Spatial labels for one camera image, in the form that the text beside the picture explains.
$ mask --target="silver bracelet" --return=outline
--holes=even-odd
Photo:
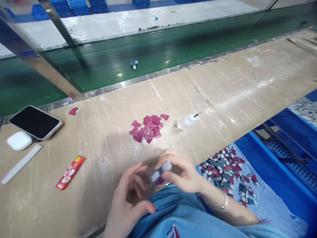
[[[223,192],[223,194],[225,195],[226,202],[225,202],[225,204],[224,204],[224,205],[222,205],[221,207],[214,207],[214,206],[212,206],[212,207],[214,207],[214,208],[216,208],[216,209],[222,209],[222,210],[224,210],[224,209],[225,209],[225,207],[226,207],[226,205],[228,205],[228,196],[225,194],[225,192],[224,192],[223,190],[220,190],[220,191],[222,191],[222,192]]]

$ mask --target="blue shirt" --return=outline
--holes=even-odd
[[[185,237],[287,237],[270,222],[232,226],[208,214],[194,193],[184,193],[169,185],[149,198],[155,214],[143,216],[130,238]]]

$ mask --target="white ruler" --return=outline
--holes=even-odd
[[[2,184],[7,184],[41,149],[42,145],[37,144],[33,149],[24,156],[9,172],[1,179]]]

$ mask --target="glue bottle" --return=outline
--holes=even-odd
[[[177,127],[178,129],[180,130],[184,130],[186,129],[187,127],[195,124],[196,120],[197,120],[197,117],[200,113],[197,113],[197,114],[191,114],[191,115],[188,115],[188,116],[185,116],[182,120],[180,120],[178,123],[177,123]]]

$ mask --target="red candy wrapper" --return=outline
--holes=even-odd
[[[75,176],[76,172],[84,162],[85,158],[77,156],[76,159],[72,162],[72,164],[68,167],[67,171],[64,173],[63,177],[60,179],[56,187],[59,190],[64,190],[67,188],[68,184]]]

